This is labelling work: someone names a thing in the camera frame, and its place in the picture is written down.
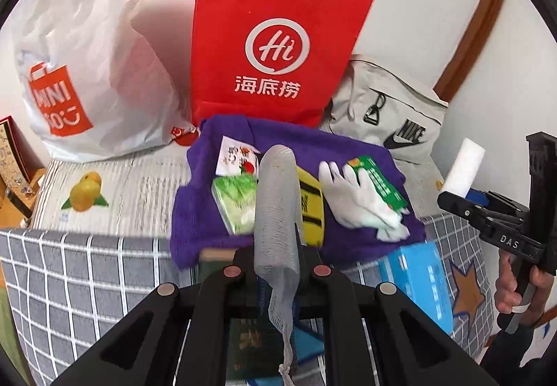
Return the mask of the right hand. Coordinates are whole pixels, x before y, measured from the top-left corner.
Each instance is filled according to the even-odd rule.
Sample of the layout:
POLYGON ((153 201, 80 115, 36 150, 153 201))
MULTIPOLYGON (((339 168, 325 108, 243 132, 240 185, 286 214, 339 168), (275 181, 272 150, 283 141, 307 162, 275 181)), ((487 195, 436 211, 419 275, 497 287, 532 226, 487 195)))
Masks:
MULTIPOLYGON (((522 295, 516 291, 517 281, 511 265, 512 255, 504 250, 499 252, 499 277, 496 280, 495 306, 500 313, 510 314, 521 302, 522 295)), ((529 272, 529 282, 533 284, 534 294, 529 307, 522 313, 520 324, 533 326, 544 314, 554 277, 536 266, 529 272)))

